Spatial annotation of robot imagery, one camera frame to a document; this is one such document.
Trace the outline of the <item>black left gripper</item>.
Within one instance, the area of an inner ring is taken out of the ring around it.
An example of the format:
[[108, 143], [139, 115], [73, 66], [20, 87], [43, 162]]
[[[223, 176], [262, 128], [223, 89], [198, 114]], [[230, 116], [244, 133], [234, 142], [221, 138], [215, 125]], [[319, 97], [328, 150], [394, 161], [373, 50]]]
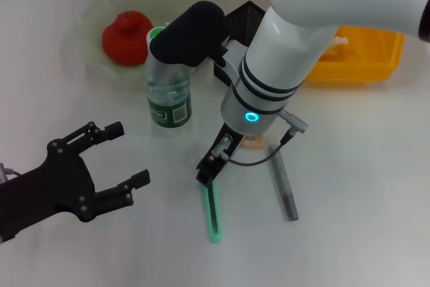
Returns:
[[1, 184], [1, 241], [60, 212], [80, 221], [133, 205], [132, 190], [151, 182], [147, 169], [115, 187], [95, 192], [89, 171], [79, 156], [94, 145], [124, 136], [121, 122], [100, 129], [94, 122], [47, 146], [41, 166]]

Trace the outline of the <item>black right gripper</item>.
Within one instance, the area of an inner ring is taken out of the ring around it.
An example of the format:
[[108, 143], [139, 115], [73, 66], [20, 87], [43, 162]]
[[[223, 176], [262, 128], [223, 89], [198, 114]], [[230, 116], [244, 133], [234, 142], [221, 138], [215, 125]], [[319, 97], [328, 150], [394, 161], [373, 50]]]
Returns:
[[210, 185], [222, 171], [224, 164], [239, 148], [245, 136], [234, 131], [224, 123], [208, 152], [196, 167], [198, 170], [196, 179], [200, 183]]

